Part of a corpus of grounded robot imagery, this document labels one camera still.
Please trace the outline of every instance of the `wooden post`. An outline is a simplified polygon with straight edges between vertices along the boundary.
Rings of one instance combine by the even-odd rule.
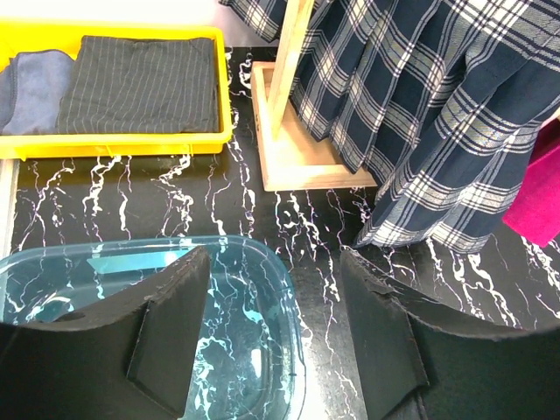
[[[277,138],[282,125],[313,4],[314,0],[288,0],[286,5],[268,99],[273,139]]]

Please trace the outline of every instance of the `folded gray pinstripe fabric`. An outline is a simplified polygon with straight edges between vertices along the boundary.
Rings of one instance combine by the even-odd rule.
[[[57,131],[216,132],[214,42],[84,37]]]
[[[54,133],[74,61],[62,51],[21,52],[0,73],[0,134]]]

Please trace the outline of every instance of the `wooden stand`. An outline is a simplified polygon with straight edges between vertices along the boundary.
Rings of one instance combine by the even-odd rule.
[[[328,140],[316,142],[288,102],[313,0],[288,0],[275,63],[255,62],[251,90],[265,191],[375,186],[352,174]]]

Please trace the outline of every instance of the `wooden frame base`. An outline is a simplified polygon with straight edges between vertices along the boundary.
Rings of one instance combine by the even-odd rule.
[[[375,186],[365,170],[352,174],[331,143],[316,142],[304,129],[290,103],[278,134],[272,134],[268,97],[275,63],[255,62],[251,76],[256,134],[265,191]]]

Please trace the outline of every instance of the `folded blue fabric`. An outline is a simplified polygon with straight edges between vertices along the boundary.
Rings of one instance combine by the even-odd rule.
[[[0,134],[52,134],[74,61],[56,50],[21,52],[0,73]]]

